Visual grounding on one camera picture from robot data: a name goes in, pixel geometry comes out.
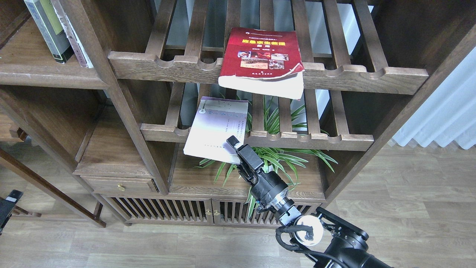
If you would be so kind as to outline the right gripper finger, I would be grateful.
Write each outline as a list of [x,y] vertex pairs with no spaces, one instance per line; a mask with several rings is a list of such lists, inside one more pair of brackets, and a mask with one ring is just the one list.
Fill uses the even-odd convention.
[[257,183],[256,172],[253,168],[250,168],[247,164],[242,163],[237,165],[237,170],[240,176],[249,184],[255,185]]

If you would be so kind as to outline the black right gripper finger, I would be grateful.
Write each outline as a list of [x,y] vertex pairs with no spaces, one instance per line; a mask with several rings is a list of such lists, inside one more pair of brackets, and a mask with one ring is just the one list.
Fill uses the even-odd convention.
[[226,142],[235,150],[238,155],[238,158],[241,161],[247,158],[258,158],[258,154],[248,145],[244,145],[242,142],[238,141],[235,136],[229,137]]

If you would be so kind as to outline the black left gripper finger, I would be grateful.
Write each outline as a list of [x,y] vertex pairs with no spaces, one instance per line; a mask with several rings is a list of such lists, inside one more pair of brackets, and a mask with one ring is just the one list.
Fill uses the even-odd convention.
[[19,190],[12,190],[10,194],[6,197],[6,199],[2,199],[0,201],[0,235],[9,221],[11,214],[13,212],[14,207],[18,200],[22,197],[23,192]]

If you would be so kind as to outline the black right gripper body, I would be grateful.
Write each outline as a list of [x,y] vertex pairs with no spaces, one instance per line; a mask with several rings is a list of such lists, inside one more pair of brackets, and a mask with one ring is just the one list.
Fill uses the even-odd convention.
[[290,209],[288,185],[275,171],[265,173],[261,169],[252,170],[248,183],[251,185],[251,195],[258,202],[257,213],[286,213]]

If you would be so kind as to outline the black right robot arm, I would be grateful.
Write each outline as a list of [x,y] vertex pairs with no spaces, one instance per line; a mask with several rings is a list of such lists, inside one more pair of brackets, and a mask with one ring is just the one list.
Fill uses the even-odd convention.
[[288,186],[274,171],[265,171],[263,159],[235,136],[227,143],[238,156],[238,171],[250,185],[257,212],[269,211],[280,222],[276,240],[284,249],[304,254],[315,268],[387,268],[368,253],[369,235],[328,210],[299,212],[288,198]]

